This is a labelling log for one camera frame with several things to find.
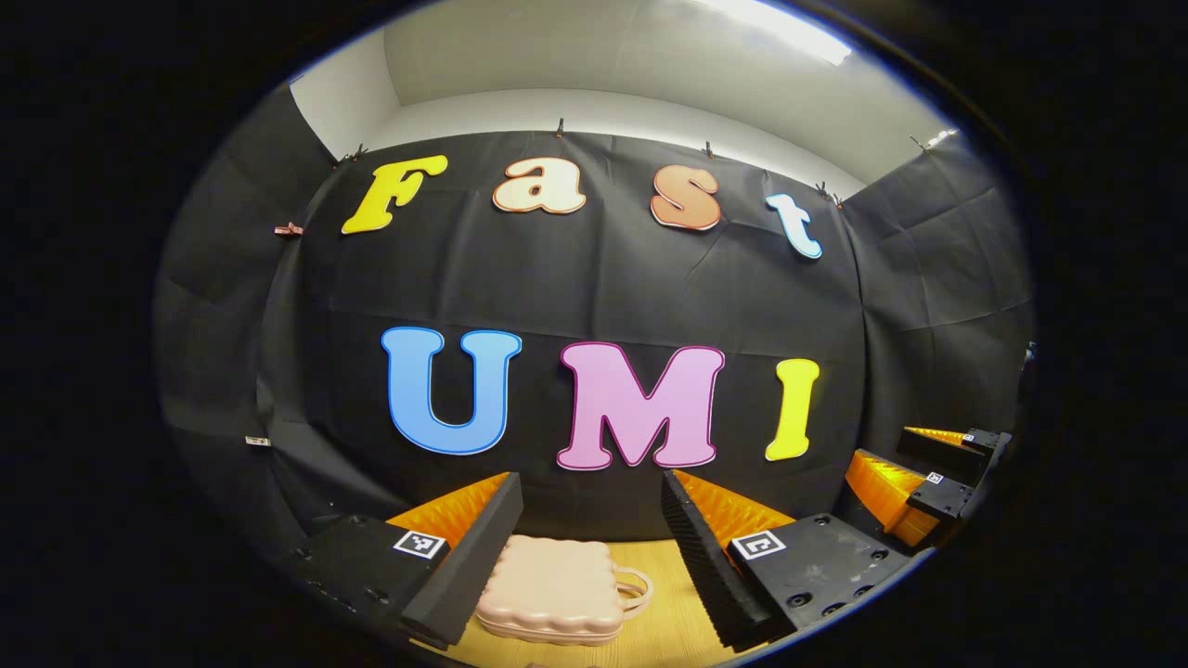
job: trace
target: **screw hole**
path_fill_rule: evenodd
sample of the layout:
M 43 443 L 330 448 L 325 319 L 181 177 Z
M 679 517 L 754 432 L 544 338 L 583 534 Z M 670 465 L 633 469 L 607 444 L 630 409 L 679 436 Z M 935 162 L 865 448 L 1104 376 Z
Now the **screw hole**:
M 788 607 L 801 607 L 813 600 L 813 594 L 802 592 L 788 598 Z
M 390 599 L 387 598 L 387 592 L 384 590 L 373 590 L 372 587 L 365 587 L 364 592 L 374 601 L 380 605 L 387 605 Z

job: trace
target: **pink handbag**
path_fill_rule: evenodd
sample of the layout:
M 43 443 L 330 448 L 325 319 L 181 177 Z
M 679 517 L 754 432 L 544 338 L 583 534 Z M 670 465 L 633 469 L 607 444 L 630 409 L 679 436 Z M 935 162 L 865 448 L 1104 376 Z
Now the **pink handbag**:
M 644 581 L 619 582 L 617 573 Z M 619 592 L 634 592 L 624 599 Z M 600 645 L 652 598 L 647 575 L 620 568 L 606 543 L 511 536 L 499 555 L 475 615 L 497 636 L 554 644 Z

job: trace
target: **wooden surface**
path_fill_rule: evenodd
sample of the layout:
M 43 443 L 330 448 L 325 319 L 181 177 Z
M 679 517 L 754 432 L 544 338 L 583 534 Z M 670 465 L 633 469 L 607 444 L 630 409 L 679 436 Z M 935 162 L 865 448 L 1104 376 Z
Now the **wooden surface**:
M 472 616 L 462 641 L 448 651 L 422 647 L 478 668 L 525 668 L 530 663 L 546 668 L 701 668 L 739 656 L 718 642 L 676 541 L 607 544 L 617 565 L 643 571 L 656 587 L 647 610 L 625 622 L 611 643 L 563 647 L 501 638 Z M 619 579 L 639 584 L 632 575 Z

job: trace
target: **pink letter m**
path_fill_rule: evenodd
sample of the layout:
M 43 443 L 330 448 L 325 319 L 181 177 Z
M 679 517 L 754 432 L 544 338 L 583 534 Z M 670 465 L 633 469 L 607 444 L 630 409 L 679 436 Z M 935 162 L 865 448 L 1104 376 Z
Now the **pink letter m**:
M 604 420 L 627 466 L 643 461 L 665 422 L 668 434 L 652 461 L 672 468 L 714 459 L 709 420 L 714 380 L 726 364 L 721 351 L 681 348 L 650 396 L 644 396 L 627 355 L 614 344 L 574 344 L 561 351 L 561 361 L 574 371 L 574 431 L 569 447 L 557 453 L 562 467 L 595 471 L 611 466 L 611 453 L 602 448 Z

